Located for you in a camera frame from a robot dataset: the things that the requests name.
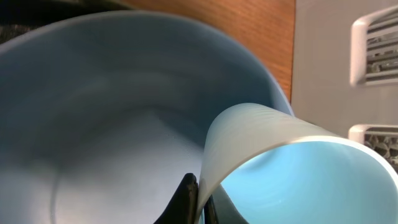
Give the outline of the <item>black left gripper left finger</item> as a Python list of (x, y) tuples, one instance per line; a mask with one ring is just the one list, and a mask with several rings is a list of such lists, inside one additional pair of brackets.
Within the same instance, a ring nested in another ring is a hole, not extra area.
[(194, 174), (186, 173), (154, 224), (194, 224), (197, 198), (197, 179)]

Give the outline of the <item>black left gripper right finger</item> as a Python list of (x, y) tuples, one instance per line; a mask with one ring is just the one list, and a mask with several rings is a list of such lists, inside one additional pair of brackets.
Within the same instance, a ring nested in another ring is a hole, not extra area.
[(219, 224), (218, 216), (215, 209), (215, 203), (213, 200), (213, 196), (211, 195), (207, 200), (204, 208), (204, 224)]

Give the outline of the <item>light blue cup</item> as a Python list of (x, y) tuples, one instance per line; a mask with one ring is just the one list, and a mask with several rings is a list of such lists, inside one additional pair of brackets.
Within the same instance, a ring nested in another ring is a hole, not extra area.
[(397, 223), (397, 173), (382, 156), (254, 103), (212, 122), (197, 214), (218, 187), (248, 223)]

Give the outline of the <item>dark blue plate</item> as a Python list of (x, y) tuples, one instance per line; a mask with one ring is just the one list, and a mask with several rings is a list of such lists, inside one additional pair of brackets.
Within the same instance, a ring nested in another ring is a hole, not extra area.
[(193, 19), (102, 12), (7, 41), (1, 222), (153, 223), (240, 103), (292, 111), (249, 50)]

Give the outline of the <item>round black tray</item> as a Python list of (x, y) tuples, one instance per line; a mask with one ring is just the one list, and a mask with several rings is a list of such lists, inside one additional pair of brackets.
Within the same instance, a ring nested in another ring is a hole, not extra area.
[(132, 9), (112, 0), (1, 0), (1, 43), (65, 19)]

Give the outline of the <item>white wall vent lower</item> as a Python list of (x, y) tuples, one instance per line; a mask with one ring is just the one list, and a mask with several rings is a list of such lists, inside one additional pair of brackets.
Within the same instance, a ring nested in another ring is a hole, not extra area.
[(397, 172), (397, 125), (356, 124), (348, 138), (377, 152)]

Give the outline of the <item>white wall vent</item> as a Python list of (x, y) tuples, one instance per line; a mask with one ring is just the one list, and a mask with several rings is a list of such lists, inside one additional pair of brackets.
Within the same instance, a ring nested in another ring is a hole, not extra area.
[(354, 21), (349, 79), (355, 87), (397, 83), (397, 6)]
[(397, 125), (356, 124), (348, 138), (377, 152), (397, 172)]

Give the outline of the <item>white wall vent upper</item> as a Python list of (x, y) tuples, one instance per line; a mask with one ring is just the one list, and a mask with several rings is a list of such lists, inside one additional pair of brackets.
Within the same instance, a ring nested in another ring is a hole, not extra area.
[(349, 79), (355, 87), (397, 83), (397, 6), (354, 21)]

